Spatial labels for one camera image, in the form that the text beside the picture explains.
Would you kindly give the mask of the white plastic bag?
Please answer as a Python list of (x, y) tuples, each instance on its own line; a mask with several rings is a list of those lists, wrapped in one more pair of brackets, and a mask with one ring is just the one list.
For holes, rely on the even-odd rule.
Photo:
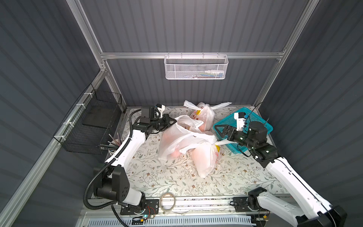
[(158, 149), (158, 158), (161, 160), (175, 159), (198, 144), (209, 142), (214, 144), (217, 139), (211, 132), (201, 131), (202, 120), (192, 119), (187, 115), (176, 117), (177, 123), (165, 130), (162, 134)]

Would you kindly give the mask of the teal plastic basket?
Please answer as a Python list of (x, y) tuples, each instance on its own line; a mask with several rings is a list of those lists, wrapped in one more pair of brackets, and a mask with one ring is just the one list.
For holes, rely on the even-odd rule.
[[(232, 114), (230, 114), (229, 116), (225, 117), (224, 119), (220, 120), (219, 122), (215, 123), (213, 125), (213, 130), (216, 132), (216, 137), (218, 138), (218, 140), (224, 140), (226, 139), (226, 137), (222, 138), (218, 132), (215, 130), (214, 126), (215, 125), (230, 125), (233, 127), (236, 127), (236, 120), (234, 118), (234, 113), (245, 113), (245, 118), (247, 118), (249, 116), (249, 119), (246, 123), (246, 127), (244, 128), (244, 133), (247, 133), (247, 127), (249, 125), (250, 122), (256, 121), (256, 122), (261, 122), (264, 124), (264, 126), (266, 127), (267, 131), (268, 131), (268, 135), (273, 131), (273, 126), (270, 125), (266, 120), (264, 120), (263, 118), (261, 118), (258, 114), (256, 114), (255, 112), (251, 113), (251, 110), (247, 107), (241, 108), (237, 111), (234, 111)], [(237, 144), (227, 144), (226, 145), (233, 154), (241, 154), (241, 152), (245, 153), (248, 151), (248, 149), (246, 147), (241, 147), (238, 146)]]

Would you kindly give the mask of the cartoon printed plastic bag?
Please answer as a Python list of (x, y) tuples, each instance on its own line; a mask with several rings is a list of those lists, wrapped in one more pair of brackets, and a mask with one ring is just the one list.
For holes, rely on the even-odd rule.
[(198, 105), (189, 102), (188, 100), (184, 101), (184, 106), (192, 109), (193, 113), (191, 114), (191, 118), (194, 120), (200, 120), (203, 122), (199, 129), (201, 131), (209, 131), (213, 126), (213, 121), (215, 117), (215, 110), (224, 108), (230, 105), (232, 102), (224, 102), (215, 106), (210, 106), (209, 104), (205, 104), (200, 102)]

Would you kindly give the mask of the clear plastic bag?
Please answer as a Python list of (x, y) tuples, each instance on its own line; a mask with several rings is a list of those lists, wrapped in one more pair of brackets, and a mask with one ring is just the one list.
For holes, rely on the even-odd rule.
[(227, 144), (236, 144), (236, 142), (222, 140), (210, 143), (204, 141), (190, 146), (190, 149), (192, 150), (191, 157), (199, 177), (206, 178), (212, 172), (216, 167), (219, 157), (218, 147)]

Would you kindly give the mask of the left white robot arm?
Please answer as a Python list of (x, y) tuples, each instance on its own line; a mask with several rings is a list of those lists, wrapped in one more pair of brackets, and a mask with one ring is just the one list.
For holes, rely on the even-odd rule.
[(105, 166), (95, 171), (94, 180), (90, 183), (94, 196), (109, 200), (108, 203), (97, 206), (97, 209), (117, 203), (144, 209), (145, 194), (131, 188), (126, 171), (149, 135), (165, 131), (176, 124), (176, 120), (165, 114), (164, 110), (164, 105), (157, 104), (142, 107), (129, 115), (128, 137), (105, 161)]

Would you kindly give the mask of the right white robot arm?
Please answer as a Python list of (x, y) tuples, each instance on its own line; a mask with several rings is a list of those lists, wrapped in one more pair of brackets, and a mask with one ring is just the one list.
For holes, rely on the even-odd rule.
[(227, 124), (215, 125), (215, 131), (225, 141), (246, 147), (251, 156), (269, 171), (297, 202), (294, 206), (272, 195), (266, 189), (257, 187), (248, 193), (251, 210), (269, 210), (294, 227), (342, 227), (347, 213), (341, 206), (332, 206), (320, 196), (279, 155), (278, 149), (268, 144), (267, 129), (261, 122), (250, 122), (247, 132), (240, 127)]

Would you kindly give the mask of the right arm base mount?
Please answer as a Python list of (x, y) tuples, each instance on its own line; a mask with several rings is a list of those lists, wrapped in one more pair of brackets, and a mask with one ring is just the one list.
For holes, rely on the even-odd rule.
[(236, 212), (269, 212), (259, 205), (255, 197), (233, 197), (232, 201), (229, 202), (229, 205), (233, 206)]

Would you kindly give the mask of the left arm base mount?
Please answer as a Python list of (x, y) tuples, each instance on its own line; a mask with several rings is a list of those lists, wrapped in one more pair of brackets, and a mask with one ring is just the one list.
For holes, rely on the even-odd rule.
[(159, 207), (159, 199), (145, 199), (139, 205), (123, 204), (120, 215), (156, 215)]

